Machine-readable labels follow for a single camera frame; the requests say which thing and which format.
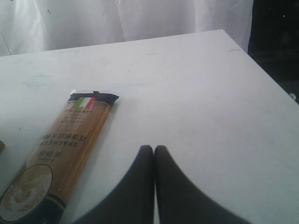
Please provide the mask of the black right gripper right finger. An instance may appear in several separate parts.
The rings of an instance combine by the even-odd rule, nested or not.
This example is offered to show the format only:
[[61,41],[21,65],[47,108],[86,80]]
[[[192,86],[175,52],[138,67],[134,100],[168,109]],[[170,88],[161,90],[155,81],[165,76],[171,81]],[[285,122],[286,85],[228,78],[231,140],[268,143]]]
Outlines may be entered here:
[[154,152],[156,195],[161,224],[248,224],[206,196],[183,173],[165,146]]

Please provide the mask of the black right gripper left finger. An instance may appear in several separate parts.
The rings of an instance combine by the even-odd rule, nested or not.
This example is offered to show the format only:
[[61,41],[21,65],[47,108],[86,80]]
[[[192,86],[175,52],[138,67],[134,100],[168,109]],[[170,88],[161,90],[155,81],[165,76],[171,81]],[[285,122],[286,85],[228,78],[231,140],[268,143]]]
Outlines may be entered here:
[[151,146],[144,145],[112,192],[75,223],[152,224],[154,198],[154,154]]

